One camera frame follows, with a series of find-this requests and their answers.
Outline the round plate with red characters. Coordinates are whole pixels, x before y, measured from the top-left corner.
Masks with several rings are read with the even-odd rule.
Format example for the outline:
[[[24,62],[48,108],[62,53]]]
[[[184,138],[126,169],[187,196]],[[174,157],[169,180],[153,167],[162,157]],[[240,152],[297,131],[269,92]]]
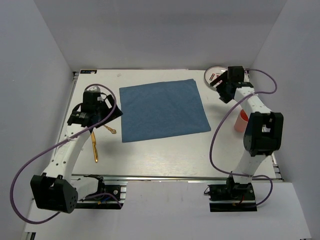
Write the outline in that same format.
[[[216,85],[211,86],[211,82],[213,82],[214,80],[216,80],[220,75],[222,75],[225,71],[227,71],[228,68],[224,67],[224,66],[211,66],[209,67],[203,75],[203,79],[205,84],[213,91],[217,91],[216,90],[216,86],[220,83],[218,82]]]

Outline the blue cloth napkin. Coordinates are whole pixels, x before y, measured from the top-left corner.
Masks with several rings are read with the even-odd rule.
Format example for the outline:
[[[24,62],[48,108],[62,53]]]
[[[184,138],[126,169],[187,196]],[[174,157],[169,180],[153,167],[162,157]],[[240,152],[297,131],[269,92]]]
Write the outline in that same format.
[[[211,131],[194,79],[119,89],[124,143]]]

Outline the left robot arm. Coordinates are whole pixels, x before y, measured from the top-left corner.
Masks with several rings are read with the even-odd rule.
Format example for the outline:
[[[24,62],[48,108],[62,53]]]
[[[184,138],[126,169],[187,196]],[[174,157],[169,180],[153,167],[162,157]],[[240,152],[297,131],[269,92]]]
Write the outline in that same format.
[[[31,190],[39,209],[71,213],[79,200],[106,195],[101,176],[89,174],[72,180],[72,172],[86,141],[94,129],[119,118],[123,113],[114,96],[99,90],[86,90],[82,102],[71,111],[64,139],[41,175],[30,181]]]

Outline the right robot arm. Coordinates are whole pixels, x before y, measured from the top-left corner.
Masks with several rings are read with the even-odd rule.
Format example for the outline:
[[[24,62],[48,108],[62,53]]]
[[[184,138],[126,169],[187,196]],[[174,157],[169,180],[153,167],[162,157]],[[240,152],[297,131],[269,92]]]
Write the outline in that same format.
[[[241,107],[248,117],[243,136],[244,152],[237,167],[228,173],[234,182],[225,187],[226,195],[233,200],[243,195],[242,185],[249,184],[255,178],[258,167],[266,157],[280,149],[284,124],[283,114],[272,111],[259,98],[268,92],[256,91],[250,82],[245,81],[245,72],[242,66],[230,66],[211,83],[216,87],[221,101],[226,104],[232,100],[236,102],[226,117],[237,107]]]

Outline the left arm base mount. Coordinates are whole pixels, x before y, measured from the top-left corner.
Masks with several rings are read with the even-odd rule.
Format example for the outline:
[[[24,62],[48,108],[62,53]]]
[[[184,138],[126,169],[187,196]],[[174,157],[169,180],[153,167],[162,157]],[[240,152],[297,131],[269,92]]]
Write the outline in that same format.
[[[120,210],[124,205],[127,192],[127,182],[107,181],[102,193],[93,197],[91,194],[83,200],[79,200],[76,209],[87,210]]]

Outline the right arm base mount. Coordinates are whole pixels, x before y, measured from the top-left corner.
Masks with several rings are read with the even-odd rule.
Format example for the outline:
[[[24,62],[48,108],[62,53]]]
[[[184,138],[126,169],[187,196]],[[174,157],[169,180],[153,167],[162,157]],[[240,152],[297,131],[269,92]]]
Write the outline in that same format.
[[[209,209],[211,213],[256,212],[257,203],[251,183],[208,185],[204,192],[209,196]]]

